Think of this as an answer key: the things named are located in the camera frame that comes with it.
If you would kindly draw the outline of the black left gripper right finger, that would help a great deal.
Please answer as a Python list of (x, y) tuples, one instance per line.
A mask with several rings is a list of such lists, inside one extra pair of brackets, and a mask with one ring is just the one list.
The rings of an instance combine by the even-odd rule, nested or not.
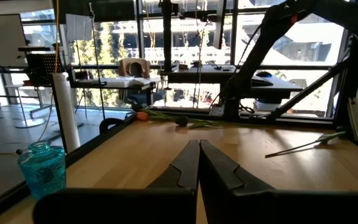
[(209, 224), (358, 224), (358, 192), (278, 190), (207, 140), (199, 175)]

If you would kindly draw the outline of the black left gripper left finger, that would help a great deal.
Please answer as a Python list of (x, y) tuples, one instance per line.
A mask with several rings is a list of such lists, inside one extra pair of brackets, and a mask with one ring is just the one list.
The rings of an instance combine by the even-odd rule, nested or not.
[(200, 145), (192, 140), (143, 189), (68, 188), (39, 200), (34, 224), (195, 224)]

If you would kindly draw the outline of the teal glass vase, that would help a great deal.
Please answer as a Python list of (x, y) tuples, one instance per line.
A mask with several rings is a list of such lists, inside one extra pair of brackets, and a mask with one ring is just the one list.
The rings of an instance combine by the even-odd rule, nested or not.
[(65, 189), (67, 175), (65, 150), (49, 141), (38, 141), (28, 146), (17, 161), (32, 196), (36, 200)]

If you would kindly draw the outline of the green flower stem on table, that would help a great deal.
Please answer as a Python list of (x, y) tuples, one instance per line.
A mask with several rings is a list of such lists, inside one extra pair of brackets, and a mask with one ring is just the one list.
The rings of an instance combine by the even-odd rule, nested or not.
[(181, 127), (187, 127), (189, 129), (203, 128), (207, 126), (218, 127), (223, 126), (223, 123), (216, 121), (208, 121), (203, 119), (193, 119), (187, 116), (179, 116), (175, 118), (175, 123)]

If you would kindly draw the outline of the white bin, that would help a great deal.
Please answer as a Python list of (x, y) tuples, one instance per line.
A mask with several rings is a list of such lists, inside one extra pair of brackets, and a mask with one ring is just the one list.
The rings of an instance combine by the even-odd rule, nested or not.
[(281, 100), (269, 101), (268, 99), (256, 99), (254, 101), (254, 107), (258, 111), (274, 111), (277, 108), (281, 107)]

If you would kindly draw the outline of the dark office chair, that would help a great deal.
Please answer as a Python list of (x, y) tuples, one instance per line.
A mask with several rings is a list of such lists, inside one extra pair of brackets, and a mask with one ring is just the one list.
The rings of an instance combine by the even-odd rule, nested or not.
[(131, 106), (149, 106), (164, 99), (164, 92), (158, 90), (158, 84), (161, 82), (160, 77), (125, 77), (125, 79), (129, 81), (129, 87), (120, 91), (124, 103)]

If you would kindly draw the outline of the black curved clamp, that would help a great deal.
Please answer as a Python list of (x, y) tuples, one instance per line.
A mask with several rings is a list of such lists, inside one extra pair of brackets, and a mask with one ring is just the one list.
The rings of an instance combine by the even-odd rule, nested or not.
[(124, 123), (125, 123), (125, 121), (122, 119), (106, 118), (106, 119), (102, 120), (102, 122), (99, 125), (99, 133), (100, 134), (106, 133), (110, 129), (116, 128)]

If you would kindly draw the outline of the white paper stack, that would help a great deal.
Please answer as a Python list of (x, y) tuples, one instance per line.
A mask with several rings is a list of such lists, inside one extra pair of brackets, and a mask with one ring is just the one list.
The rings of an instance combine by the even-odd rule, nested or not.
[(101, 83), (106, 83), (107, 87), (112, 88), (127, 88), (134, 85), (148, 85), (151, 81), (146, 78), (134, 77), (116, 77), (116, 78), (101, 78)]

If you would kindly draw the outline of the tan jacket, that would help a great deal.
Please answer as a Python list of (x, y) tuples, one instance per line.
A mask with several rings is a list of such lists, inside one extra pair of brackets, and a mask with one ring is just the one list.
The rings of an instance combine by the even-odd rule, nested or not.
[(119, 76), (150, 78), (150, 62), (144, 58), (124, 58), (119, 62)]

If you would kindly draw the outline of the black office desk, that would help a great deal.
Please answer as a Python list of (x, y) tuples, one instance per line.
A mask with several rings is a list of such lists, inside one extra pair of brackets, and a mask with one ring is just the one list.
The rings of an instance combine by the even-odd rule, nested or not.
[[(93, 84), (97, 83), (97, 80), (80, 80), (80, 81), (76, 81), (74, 82), (71, 87), (72, 88), (96, 88), (95, 86), (93, 87)], [(112, 87), (107, 87), (106, 83), (102, 83), (102, 87), (101, 89), (112, 89), (112, 90), (119, 90), (119, 99), (122, 101), (122, 97), (120, 94), (121, 90), (124, 90), (126, 88), (112, 88)]]

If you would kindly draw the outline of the white round-base side table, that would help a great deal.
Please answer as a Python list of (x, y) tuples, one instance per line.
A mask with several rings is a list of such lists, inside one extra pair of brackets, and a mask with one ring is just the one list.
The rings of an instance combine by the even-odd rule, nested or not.
[(19, 103), (20, 103), (20, 106), (21, 106), (21, 111), (22, 111), (22, 115), (23, 115), (23, 121), (17, 123), (16, 128), (26, 129), (26, 128), (33, 128), (33, 127), (36, 127), (36, 126), (40, 126), (40, 125), (45, 123), (44, 119), (42, 119), (42, 118), (27, 119), (27, 117), (25, 115), (24, 106), (23, 106), (23, 102), (22, 102), (22, 97), (21, 97), (20, 90), (19, 90), (23, 86), (24, 86), (23, 84), (6, 85), (6, 88), (12, 88), (12, 89), (15, 89), (17, 91), (16, 98), (19, 99)]

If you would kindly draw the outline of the black perforated cart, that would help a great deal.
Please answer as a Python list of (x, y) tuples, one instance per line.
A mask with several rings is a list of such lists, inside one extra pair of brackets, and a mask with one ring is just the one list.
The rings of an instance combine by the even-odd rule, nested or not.
[(24, 71), (29, 79), (25, 85), (50, 86), (50, 76), (65, 71), (60, 53), (56, 54), (51, 47), (19, 47), (18, 51), (24, 53), (27, 60)]

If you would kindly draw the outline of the black tripod light stand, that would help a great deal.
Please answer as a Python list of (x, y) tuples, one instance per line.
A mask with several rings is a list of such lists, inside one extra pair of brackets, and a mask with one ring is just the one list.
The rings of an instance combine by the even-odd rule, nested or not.
[(94, 18), (95, 13), (93, 11), (92, 2), (88, 2), (88, 16), (76, 15), (76, 14), (66, 14), (66, 21), (69, 25), (68, 28), (68, 37), (69, 40), (92, 40), (94, 45), (94, 57), (96, 61), (96, 71), (98, 82), (93, 84), (99, 90), (100, 100), (101, 100), (101, 108), (103, 118), (105, 118), (104, 112), (104, 100), (102, 93), (102, 82), (101, 82), (101, 73), (99, 68), (99, 58), (98, 58), (98, 49), (96, 43), (96, 34), (95, 34), (95, 26), (94, 26)]

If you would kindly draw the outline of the white whiteboard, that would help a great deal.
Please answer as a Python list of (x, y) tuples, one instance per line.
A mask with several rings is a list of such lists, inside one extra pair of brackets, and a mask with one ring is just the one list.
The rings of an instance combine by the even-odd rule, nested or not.
[(19, 14), (0, 14), (0, 67), (25, 67), (25, 35)]

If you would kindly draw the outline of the black desk post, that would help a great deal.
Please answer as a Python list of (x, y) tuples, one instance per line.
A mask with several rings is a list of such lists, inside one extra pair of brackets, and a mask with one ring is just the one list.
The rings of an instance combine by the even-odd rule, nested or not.
[(171, 32), (171, 0), (162, 0), (164, 71), (172, 71), (172, 32)]

